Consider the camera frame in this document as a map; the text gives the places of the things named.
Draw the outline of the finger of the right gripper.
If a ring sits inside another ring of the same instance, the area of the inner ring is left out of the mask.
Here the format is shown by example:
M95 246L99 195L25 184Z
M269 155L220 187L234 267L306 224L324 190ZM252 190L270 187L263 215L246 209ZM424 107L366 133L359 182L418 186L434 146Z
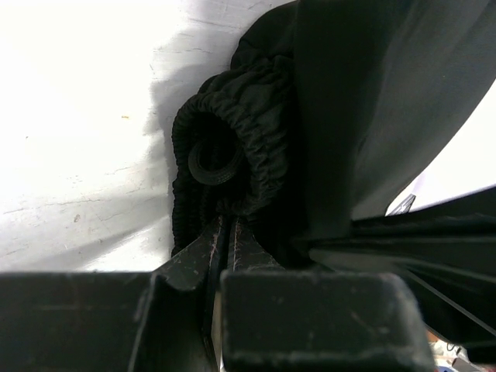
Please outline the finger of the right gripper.
M321 241L312 260L333 270L391 272L415 294L436 334L467 349L495 345L495 207L457 203L356 225Z

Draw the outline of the black trousers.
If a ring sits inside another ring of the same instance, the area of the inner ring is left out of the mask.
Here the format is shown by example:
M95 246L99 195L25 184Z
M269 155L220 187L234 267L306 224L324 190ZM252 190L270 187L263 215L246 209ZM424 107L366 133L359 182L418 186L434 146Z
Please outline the black trousers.
M494 233L495 197L383 220L495 79L493 1L294 1L262 15L172 127L174 251L219 215L309 240Z

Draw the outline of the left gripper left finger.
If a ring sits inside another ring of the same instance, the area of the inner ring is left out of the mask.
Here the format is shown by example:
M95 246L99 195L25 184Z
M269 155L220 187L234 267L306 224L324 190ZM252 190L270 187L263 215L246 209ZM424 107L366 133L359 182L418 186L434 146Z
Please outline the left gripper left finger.
M216 371L218 217L150 272L1 275L3 371Z

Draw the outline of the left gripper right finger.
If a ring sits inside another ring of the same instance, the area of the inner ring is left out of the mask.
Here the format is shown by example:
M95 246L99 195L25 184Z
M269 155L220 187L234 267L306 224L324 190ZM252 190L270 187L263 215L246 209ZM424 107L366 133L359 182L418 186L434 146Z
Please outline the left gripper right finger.
M285 270L242 219L220 278L228 371L431 371L415 296L396 275Z

